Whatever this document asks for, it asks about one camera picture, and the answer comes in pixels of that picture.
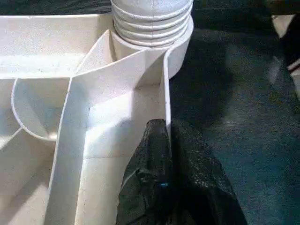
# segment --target corrugated white pipe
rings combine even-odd
[[[188,27],[193,0],[111,0],[114,26],[126,41],[142,46],[170,45]]]

